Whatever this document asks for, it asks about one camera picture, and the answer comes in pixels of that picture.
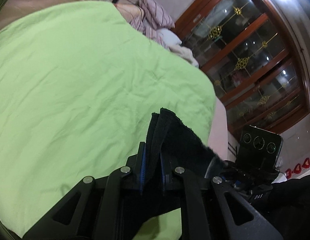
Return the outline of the black fleece pants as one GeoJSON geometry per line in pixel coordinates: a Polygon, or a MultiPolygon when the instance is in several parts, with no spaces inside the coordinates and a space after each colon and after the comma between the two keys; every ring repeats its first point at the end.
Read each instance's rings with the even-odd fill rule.
{"type": "Polygon", "coordinates": [[[162,176],[161,160],[164,157],[173,158],[178,166],[204,178],[219,176],[225,170],[222,159],[205,146],[174,112],[165,108],[161,108],[159,113],[152,113],[146,154],[148,176],[162,176]]]}

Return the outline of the wooden glass door cabinet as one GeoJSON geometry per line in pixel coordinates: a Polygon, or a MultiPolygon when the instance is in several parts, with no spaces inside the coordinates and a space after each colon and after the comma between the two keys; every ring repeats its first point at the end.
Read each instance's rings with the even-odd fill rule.
{"type": "Polygon", "coordinates": [[[175,33],[223,103],[227,127],[282,133],[310,112],[296,46],[270,0],[195,0],[175,33]]]}

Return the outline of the light green bed sheet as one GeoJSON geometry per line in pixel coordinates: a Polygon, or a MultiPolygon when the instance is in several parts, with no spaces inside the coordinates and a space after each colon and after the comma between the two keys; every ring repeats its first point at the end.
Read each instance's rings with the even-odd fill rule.
{"type": "Polygon", "coordinates": [[[16,20],[0,31],[0,221],[21,237],[80,179],[122,167],[161,108],[207,142],[215,102],[202,71],[111,3],[16,20]]]}

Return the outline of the white cloth pile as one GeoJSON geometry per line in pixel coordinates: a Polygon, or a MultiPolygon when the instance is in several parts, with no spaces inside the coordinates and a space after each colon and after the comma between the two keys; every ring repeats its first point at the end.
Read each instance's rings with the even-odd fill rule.
{"type": "Polygon", "coordinates": [[[167,46],[170,52],[186,60],[189,64],[196,68],[199,68],[199,63],[193,56],[191,49],[182,46],[182,41],[172,31],[161,28],[156,31],[157,34],[162,38],[162,41],[167,46]]]}

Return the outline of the striped pink quilt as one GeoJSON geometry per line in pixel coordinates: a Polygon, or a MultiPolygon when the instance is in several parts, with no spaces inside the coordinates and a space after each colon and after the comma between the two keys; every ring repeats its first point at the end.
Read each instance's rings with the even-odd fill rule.
{"type": "Polygon", "coordinates": [[[115,7],[132,28],[168,49],[156,31],[161,28],[174,28],[175,23],[158,2],[138,0],[137,5],[117,3],[115,7]]]}

